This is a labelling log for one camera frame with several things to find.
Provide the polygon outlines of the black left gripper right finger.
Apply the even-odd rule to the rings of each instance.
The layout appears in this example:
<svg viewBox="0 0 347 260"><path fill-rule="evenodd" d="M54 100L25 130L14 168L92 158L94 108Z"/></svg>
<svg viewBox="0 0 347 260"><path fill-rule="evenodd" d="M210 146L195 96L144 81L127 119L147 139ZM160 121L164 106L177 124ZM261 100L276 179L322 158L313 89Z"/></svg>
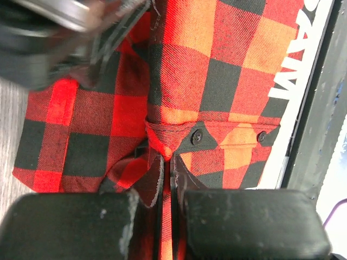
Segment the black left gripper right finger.
<svg viewBox="0 0 347 260"><path fill-rule="evenodd" d="M174 259L329 259L315 207L296 190L208 188L170 161Z"/></svg>

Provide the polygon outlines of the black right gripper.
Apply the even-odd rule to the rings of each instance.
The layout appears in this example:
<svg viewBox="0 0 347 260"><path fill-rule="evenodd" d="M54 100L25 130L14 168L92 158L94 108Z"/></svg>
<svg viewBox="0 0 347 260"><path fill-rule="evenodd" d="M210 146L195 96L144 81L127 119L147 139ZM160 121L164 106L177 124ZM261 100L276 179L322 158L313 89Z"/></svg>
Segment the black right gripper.
<svg viewBox="0 0 347 260"><path fill-rule="evenodd" d="M44 89L70 76L95 88L150 1L1 1L1 78Z"/></svg>

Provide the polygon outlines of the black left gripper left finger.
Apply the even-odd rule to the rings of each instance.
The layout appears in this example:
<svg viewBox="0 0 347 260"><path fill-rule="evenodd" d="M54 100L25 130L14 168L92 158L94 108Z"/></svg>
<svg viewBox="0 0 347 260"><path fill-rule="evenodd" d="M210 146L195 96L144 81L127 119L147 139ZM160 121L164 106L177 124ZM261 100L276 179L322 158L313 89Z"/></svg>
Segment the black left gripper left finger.
<svg viewBox="0 0 347 260"><path fill-rule="evenodd" d="M1 223L1 259L158 259L164 160L114 193L32 193Z"/></svg>

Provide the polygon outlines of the red black plaid shirt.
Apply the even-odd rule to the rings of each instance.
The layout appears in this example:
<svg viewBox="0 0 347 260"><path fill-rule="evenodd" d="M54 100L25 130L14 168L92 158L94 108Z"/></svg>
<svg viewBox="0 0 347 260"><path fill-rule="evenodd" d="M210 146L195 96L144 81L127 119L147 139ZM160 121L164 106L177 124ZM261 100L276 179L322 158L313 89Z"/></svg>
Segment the red black plaid shirt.
<svg viewBox="0 0 347 260"><path fill-rule="evenodd" d="M36 192L121 192L164 173L160 259L173 247L170 159L206 187L255 187L300 60L309 1L155 1L112 53L100 86L71 77L28 96L13 175Z"/></svg>

